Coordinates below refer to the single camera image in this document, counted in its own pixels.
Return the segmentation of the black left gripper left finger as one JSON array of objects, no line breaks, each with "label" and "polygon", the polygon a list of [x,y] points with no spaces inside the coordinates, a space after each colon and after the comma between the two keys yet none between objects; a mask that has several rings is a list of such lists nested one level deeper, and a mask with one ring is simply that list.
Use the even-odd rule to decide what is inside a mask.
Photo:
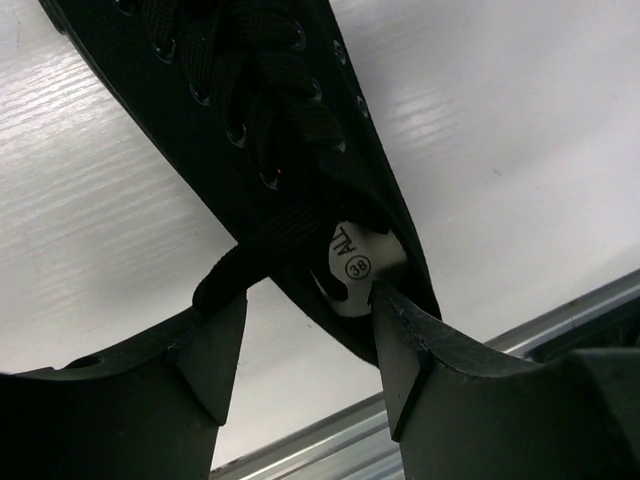
[{"label": "black left gripper left finger", "polygon": [[205,479],[247,301],[188,309],[61,369],[1,378],[5,479]]}]

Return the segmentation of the all-black slip-on shoe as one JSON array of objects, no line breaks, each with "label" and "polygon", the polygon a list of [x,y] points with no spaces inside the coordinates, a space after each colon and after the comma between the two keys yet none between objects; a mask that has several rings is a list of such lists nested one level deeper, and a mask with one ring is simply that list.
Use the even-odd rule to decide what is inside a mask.
[{"label": "all-black slip-on shoe", "polygon": [[368,313],[331,272],[337,226],[393,234],[399,286],[439,314],[411,215],[326,1],[45,1],[56,30],[236,239],[197,286],[213,314],[271,278],[354,355]]}]

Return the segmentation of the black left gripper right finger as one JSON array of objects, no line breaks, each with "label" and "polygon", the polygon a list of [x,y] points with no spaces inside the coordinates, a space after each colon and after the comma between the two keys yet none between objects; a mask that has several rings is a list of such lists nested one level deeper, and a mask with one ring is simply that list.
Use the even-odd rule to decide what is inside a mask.
[{"label": "black left gripper right finger", "polygon": [[635,479],[639,352],[514,357],[371,293],[389,430],[408,479]]}]

